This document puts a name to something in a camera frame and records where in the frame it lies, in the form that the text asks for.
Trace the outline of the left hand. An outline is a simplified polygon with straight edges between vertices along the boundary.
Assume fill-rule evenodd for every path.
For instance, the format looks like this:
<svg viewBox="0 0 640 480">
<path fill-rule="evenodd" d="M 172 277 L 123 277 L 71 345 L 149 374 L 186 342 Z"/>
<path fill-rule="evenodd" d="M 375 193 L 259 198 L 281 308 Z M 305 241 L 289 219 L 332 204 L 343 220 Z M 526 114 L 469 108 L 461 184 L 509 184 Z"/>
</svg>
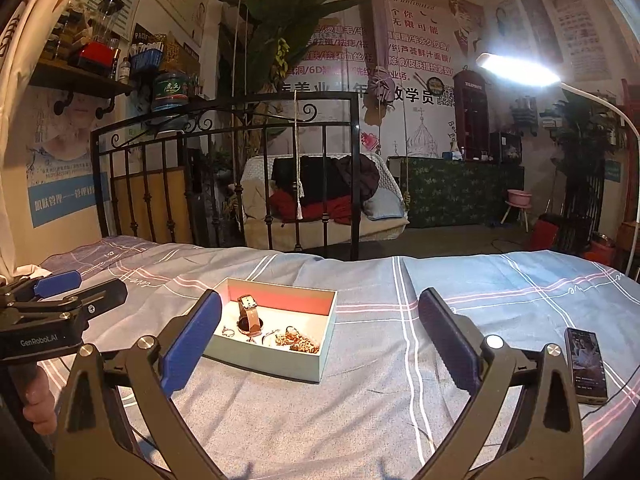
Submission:
<svg viewBox="0 0 640 480">
<path fill-rule="evenodd" d="M 40 436 L 54 434 L 58 426 L 55 400 L 50 391 L 48 376 L 40 366 L 35 367 L 35 375 L 26 382 L 23 398 L 23 415 L 35 432 Z"/>
</svg>

